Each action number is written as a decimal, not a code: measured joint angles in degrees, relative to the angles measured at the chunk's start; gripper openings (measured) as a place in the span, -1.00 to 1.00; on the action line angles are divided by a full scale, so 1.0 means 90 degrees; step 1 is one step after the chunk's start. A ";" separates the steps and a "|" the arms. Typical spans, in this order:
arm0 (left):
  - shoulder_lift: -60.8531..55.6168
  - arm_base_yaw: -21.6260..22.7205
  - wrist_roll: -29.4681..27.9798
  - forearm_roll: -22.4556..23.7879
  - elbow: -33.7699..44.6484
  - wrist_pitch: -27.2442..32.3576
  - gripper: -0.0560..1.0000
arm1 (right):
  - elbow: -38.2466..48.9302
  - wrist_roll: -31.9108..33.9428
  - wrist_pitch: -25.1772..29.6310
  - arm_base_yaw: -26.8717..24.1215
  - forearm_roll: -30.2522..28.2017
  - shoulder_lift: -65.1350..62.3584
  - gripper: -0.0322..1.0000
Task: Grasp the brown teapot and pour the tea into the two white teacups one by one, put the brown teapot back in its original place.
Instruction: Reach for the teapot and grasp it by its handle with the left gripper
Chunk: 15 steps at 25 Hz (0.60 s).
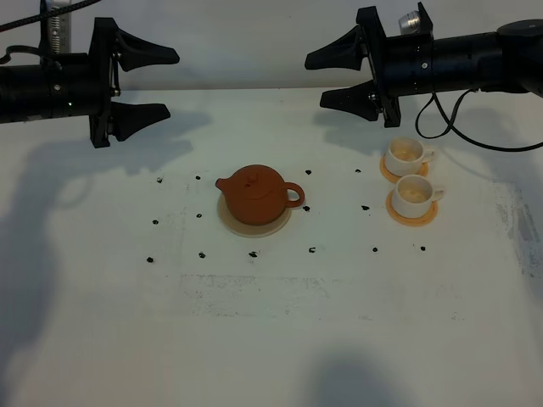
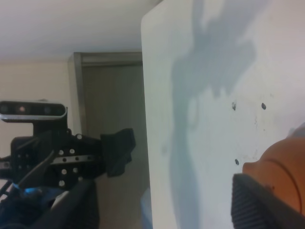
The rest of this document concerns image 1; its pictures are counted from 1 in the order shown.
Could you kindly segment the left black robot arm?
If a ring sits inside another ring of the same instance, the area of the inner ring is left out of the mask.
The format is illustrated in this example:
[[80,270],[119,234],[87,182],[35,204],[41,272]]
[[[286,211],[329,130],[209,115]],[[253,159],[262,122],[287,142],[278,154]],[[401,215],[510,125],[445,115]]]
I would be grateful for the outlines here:
[[133,36],[112,18],[95,19],[88,53],[8,47],[1,59],[1,121],[86,116],[95,148],[108,147],[110,137],[124,142],[171,114],[161,103],[116,102],[120,71],[178,61],[174,49]]

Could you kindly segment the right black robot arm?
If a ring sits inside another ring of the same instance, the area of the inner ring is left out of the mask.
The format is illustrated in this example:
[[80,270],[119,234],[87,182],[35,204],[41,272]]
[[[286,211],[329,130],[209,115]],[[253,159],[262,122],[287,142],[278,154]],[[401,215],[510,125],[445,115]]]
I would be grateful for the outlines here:
[[387,36],[376,7],[361,8],[356,25],[305,60],[307,70],[359,70],[370,64],[372,79],[327,91],[320,105],[368,121],[401,122],[399,99],[418,94],[480,90],[542,94],[542,21],[521,20],[494,32],[436,39],[420,6],[412,33]]

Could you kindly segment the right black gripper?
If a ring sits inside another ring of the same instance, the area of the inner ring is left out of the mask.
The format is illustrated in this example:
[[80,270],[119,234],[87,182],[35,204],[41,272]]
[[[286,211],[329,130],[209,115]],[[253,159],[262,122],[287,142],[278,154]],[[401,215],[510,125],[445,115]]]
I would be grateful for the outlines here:
[[338,40],[306,56],[307,70],[360,70],[369,58],[373,82],[326,91],[320,106],[376,121],[380,110],[384,126],[398,127],[401,122],[399,98],[431,93],[433,22],[422,3],[421,30],[410,35],[386,36],[377,8],[361,8],[358,24]]

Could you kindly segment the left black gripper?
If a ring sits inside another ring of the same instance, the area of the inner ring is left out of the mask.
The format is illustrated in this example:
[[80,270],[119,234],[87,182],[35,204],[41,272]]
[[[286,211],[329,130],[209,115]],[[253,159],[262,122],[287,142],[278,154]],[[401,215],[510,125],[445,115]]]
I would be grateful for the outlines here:
[[96,18],[89,59],[97,84],[97,112],[89,116],[90,140],[95,148],[110,146],[109,136],[124,142],[138,131],[167,120],[169,109],[160,103],[127,104],[111,100],[118,88],[118,61],[123,71],[151,65],[178,64],[180,57],[171,47],[163,47],[119,30],[113,18]]

